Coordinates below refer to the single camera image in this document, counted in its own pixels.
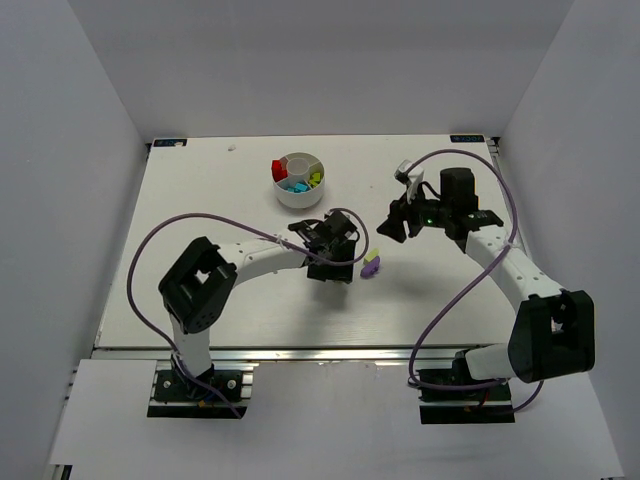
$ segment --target white bowl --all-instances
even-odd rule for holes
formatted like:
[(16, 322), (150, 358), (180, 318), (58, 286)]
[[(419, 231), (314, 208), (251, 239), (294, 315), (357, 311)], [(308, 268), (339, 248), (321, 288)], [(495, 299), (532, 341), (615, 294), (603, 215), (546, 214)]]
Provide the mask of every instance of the white bowl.
[[(287, 178), (273, 182), (273, 189), (280, 202), (290, 208), (309, 208), (320, 201), (324, 194), (325, 175), (322, 162), (308, 153), (296, 152), (285, 155), (280, 159), (287, 169)], [(287, 188), (295, 187), (296, 183), (309, 182), (311, 175), (320, 173), (322, 180), (317, 187), (303, 193), (289, 192)]]

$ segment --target black wire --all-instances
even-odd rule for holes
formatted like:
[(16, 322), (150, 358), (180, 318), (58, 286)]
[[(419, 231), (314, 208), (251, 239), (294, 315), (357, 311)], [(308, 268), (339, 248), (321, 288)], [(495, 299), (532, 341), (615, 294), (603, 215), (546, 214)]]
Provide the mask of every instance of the black wire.
[(429, 182), (427, 182), (426, 180), (423, 180), (418, 185), (421, 185), (423, 187), (427, 187), (427, 189), (429, 189), (429, 191), (433, 194), (434, 197), (436, 197), (438, 199), (440, 198), (440, 194), (438, 192), (436, 192), (436, 189), (433, 188), (433, 186)]

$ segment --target white wall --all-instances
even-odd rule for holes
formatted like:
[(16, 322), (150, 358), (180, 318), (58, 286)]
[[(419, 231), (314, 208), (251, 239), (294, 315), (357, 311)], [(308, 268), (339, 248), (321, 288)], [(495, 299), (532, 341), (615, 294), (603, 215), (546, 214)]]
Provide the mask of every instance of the white wall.
[(502, 141), (533, 254), (595, 299), (591, 378), (628, 478), (640, 478), (639, 88), (640, 3), (577, 0)]
[(66, 1), (4, 0), (0, 65), (0, 477), (30, 480), (90, 351), (145, 151)]
[(502, 133), (572, 0), (70, 0), (161, 135)]

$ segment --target black mounting base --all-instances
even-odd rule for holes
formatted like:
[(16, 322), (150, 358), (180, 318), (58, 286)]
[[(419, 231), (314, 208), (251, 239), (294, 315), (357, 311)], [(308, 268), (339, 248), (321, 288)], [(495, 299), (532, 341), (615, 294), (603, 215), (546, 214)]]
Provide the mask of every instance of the black mounting base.
[[(207, 378), (199, 380), (217, 388), (231, 403), (242, 400), (241, 370), (211, 370)], [(173, 370), (160, 370), (155, 385), (152, 402), (147, 409), (147, 417), (160, 418), (231, 418), (236, 416), (215, 395), (203, 399), (193, 398), (193, 388), (186, 385)], [(244, 416), (247, 407), (236, 407)]]
[[(453, 370), (450, 369), (419, 370), (418, 374), (426, 383), (455, 385)], [(512, 408), (508, 384), (472, 392), (419, 390), (423, 402), (420, 405), (420, 423), (423, 425), (515, 422), (513, 413), (507, 413)]]

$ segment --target purple object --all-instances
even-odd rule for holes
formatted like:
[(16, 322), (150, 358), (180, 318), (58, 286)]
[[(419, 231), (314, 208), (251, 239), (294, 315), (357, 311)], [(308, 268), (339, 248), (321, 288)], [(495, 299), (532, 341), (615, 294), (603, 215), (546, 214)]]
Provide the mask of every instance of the purple object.
[(362, 278), (371, 278), (380, 270), (380, 257), (376, 256), (373, 260), (367, 263), (362, 270), (360, 270), (360, 276)]

